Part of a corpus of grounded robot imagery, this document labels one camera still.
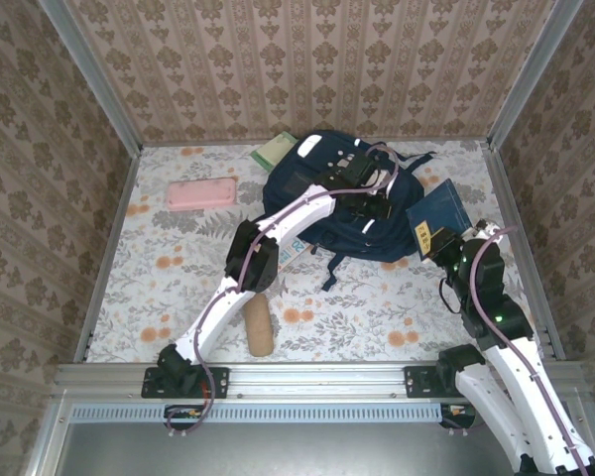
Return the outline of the navy blue backpack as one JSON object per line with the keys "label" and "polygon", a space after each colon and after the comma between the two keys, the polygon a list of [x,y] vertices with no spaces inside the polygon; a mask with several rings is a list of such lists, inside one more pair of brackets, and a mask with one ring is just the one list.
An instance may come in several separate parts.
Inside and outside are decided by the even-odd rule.
{"label": "navy blue backpack", "polygon": [[[368,142],[343,132],[315,130],[299,140],[272,169],[263,187],[265,215],[288,206],[318,175],[340,159],[357,153],[378,158],[382,170],[394,171],[395,162],[386,152],[375,150]],[[334,270],[345,258],[392,263],[417,250],[407,210],[424,197],[424,188],[414,171],[434,156],[434,151],[415,156],[395,154],[399,173],[382,189],[393,207],[389,219],[357,218],[339,210],[300,233],[299,239],[334,254],[328,263],[329,278],[322,286],[324,291],[329,291],[336,283]]]}

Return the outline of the green notebook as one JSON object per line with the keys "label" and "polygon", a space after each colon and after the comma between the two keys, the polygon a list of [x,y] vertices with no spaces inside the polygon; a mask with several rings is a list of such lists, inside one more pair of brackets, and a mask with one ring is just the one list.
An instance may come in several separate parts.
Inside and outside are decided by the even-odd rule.
{"label": "green notebook", "polygon": [[298,139],[290,133],[282,132],[253,151],[250,156],[265,171],[270,172],[297,142]]}

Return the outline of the blue thread-bound book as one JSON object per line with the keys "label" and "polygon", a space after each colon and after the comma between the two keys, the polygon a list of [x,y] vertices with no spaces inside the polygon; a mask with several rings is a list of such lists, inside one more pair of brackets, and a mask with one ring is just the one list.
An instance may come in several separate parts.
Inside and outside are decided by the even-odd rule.
{"label": "blue thread-bound book", "polygon": [[428,258],[431,237],[446,227],[458,236],[473,227],[454,182],[448,178],[407,210],[419,258]]}

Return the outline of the pink pencil case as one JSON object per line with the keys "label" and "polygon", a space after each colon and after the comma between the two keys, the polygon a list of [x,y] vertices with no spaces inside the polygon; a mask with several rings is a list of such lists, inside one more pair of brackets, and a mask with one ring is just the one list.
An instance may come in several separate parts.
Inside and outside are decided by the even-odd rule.
{"label": "pink pencil case", "polygon": [[193,211],[230,205],[235,199],[233,178],[175,181],[168,186],[166,206],[170,211]]}

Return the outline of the grey metal sheet panel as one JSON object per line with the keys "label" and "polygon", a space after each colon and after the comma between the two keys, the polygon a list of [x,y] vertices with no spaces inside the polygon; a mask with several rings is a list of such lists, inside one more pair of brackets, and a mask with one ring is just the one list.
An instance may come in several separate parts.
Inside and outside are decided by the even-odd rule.
{"label": "grey metal sheet panel", "polygon": [[51,406],[26,476],[514,476],[481,422],[71,423]]}

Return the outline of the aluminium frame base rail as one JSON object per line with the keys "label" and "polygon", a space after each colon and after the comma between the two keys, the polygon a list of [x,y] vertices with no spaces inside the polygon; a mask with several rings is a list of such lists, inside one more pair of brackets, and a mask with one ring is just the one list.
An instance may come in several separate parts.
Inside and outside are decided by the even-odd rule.
{"label": "aluminium frame base rail", "polygon": [[[402,401],[404,368],[433,362],[226,363],[229,403]],[[82,363],[59,366],[51,398],[80,402],[141,401],[146,363]]]}

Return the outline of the aluminium frame post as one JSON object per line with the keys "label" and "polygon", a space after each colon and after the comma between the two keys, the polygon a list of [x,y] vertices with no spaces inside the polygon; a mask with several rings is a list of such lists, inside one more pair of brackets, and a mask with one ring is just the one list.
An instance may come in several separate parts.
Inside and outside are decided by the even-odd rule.
{"label": "aluminium frame post", "polygon": [[137,128],[125,112],[122,101],[107,78],[103,62],[96,57],[65,1],[39,0],[39,2],[129,156],[132,159],[139,157],[143,141]]}
{"label": "aluminium frame post", "polygon": [[583,0],[556,0],[487,136],[498,152],[542,78]]}

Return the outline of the tan glasses case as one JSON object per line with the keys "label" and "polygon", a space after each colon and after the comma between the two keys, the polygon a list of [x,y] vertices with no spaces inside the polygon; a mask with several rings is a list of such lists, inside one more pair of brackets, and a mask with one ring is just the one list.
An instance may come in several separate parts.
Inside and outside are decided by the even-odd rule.
{"label": "tan glasses case", "polygon": [[247,345],[253,357],[267,357],[274,351],[274,328],[269,302],[264,294],[255,294],[243,306]]}

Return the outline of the floral patterned tablecloth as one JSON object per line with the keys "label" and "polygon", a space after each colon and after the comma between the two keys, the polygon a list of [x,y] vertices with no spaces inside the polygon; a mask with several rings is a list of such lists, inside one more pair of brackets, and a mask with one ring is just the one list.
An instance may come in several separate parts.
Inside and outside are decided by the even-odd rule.
{"label": "floral patterned tablecloth", "polygon": [[[250,145],[159,147],[140,159],[87,354],[90,363],[153,362],[210,301],[237,226],[263,211],[266,171]],[[170,183],[231,178],[234,204],[172,212]],[[410,256],[347,259],[300,248],[267,289],[275,362],[431,360],[469,335],[441,271]]]}

